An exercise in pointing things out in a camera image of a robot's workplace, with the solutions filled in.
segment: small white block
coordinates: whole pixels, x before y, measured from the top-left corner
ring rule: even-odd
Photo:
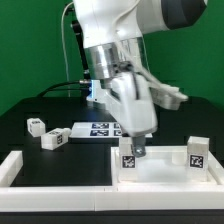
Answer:
[[[46,126],[39,118],[30,118],[27,120],[27,128],[33,137],[40,137],[46,133]]]
[[[122,181],[137,181],[137,160],[132,155],[131,138],[119,139],[119,175],[118,179]]]
[[[187,152],[173,151],[172,152],[172,163],[177,166],[184,166],[187,162]]]
[[[43,149],[54,150],[67,143],[70,134],[71,129],[69,128],[56,128],[41,136],[41,147]]]
[[[190,137],[187,145],[188,177],[207,181],[209,138]]]

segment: black tabletop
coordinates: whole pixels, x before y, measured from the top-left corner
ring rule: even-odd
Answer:
[[[178,111],[157,107],[156,111],[158,130],[147,145],[186,145],[190,136],[209,137],[210,151],[219,161],[224,160],[224,112],[196,97]],[[110,147],[118,146],[118,139],[70,139],[68,144],[48,151],[41,149],[40,138],[28,133],[28,118],[40,118],[47,131],[72,128],[74,122],[114,121],[108,112],[89,108],[80,98],[20,101],[0,117],[0,163],[10,151],[23,151],[24,166],[12,186],[111,185]],[[223,215],[223,211],[1,213],[0,223],[61,223],[65,218],[67,223],[114,223],[116,219],[119,223],[223,223]]]

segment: white box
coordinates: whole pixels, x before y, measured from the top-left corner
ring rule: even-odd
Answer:
[[[68,142],[68,136],[71,134],[69,128],[56,128],[41,136],[42,149],[54,150]]]
[[[39,118],[28,119],[27,129],[33,137],[40,137],[46,133],[46,126]]]

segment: white cube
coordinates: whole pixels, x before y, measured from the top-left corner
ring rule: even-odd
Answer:
[[[195,181],[207,181],[209,138],[193,137],[187,145],[188,177]]]
[[[42,149],[54,150],[67,143],[70,134],[71,129],[69,128],[56,128],[41,136],[41,147]]]
[[[27,120],[27,128],[33,137],[40,137],[46,133],[46,126],[39,118],[30,118]]]
[[[119,181],[137,181],[137,160],[132,154],[131,138],[119,139]]]

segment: cable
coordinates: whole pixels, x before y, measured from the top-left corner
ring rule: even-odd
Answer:
[[[65,46],[65,34],[64,34],[64,17],[65,13],[67,12],[68,8],[73,5],[73,2],[70,2],[64,9],[61,17],[61,38],[62,38],[62,46],[63,46],[63,54],[64,54],[64,60],[65,60],[65,70],[66,70],[66,76],[67,81],[70,81],[70,74],[69,74],[69,66],[68,66],[68,58],[67,58],[67,52],[66,52],[66,46]]]
[[[77,88],[77,89],[75,89],[75,88],[69,88],[69,89],[50,89],[50,90],[48,90],[48,91],[46,91],[46,92],[44,92],[44,94],[42,95],[42,97],[45,95],[45,94],[47,94],[48,92],[54,92],[54,91],[89,91],[89,88]]]
[[[126,59],[128,59],[135,68],[137,68],[137,70],[148,80],[151,82],[152,87],[153,88],[158,88],[163,90],[164,92],[168,93],[171,96],[174,96],[176,98],[179,98],[180,100],[187,100],[188,97],[180,92],[177,92],[176,89],[177,88],[173,88],[169,85],[166,84],[162,84],[158,79],[156,79],[151,73],[150,71],[147,71],[142,65],[138,65],[133,58],[131,57],[130,53],[123,47],[120,38],[118,36],[117,33],[117,26],[119,21],[121,20],[121,18],[123,18],[124,16],[128,15],[129,13],[131,13],[133,10],[136,9],[136,7],[138,6],[138,4],[140,3],[141,0],[136,0],[134,5],[132,5],[129,9],[125,10],[124,12],[122,12],[120,15],[118,15],[117,18],[114,19],[113,23],[112,23],[112,32],[113,32],[113,36],[114,36],[114,40],[115,40],[115,44],[117,46],[117,48],[124,54],[124,56],[126,57]]]
[[[39,93],[37,95],[37,97],[43,97],[47,92],[51,91],[52,89],[55,89],[57,87],[61,87],[61,86],[69,86],[69,85],[74,85],[74,84],[80,84],[80,81],[73,81],[73,82],[62,82],[62,83],[58,83],[55,85],[50,86],[49,88],[47,88],[46,90],[44,90],[43,92]]]

